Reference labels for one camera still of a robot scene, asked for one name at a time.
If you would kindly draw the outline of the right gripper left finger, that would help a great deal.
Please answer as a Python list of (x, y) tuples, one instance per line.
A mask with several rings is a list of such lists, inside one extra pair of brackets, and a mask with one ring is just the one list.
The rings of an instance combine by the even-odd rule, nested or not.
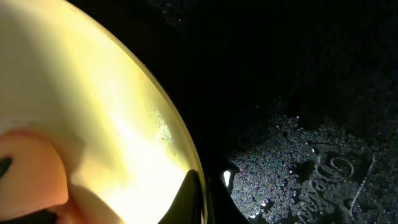
[(159, 224), (202, 224), (203, 192), (197, 171), (189, 170)]

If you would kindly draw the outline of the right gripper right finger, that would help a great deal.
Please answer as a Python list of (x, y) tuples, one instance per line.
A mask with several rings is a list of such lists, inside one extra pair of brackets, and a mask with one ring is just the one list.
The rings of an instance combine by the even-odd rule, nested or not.
[(208, 224), (248, 224), (235, 206), (219, 177), (209, 177), (206, 183)]

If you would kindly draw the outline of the yellow plate with stain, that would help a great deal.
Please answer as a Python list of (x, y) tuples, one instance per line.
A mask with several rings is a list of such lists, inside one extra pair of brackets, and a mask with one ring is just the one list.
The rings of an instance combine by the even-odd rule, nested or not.
[(1, 132), (51, 140), (92, 223), (158, 223), (200, 159), (176, 107), (146, 66), (67, 1), (1, 2)]

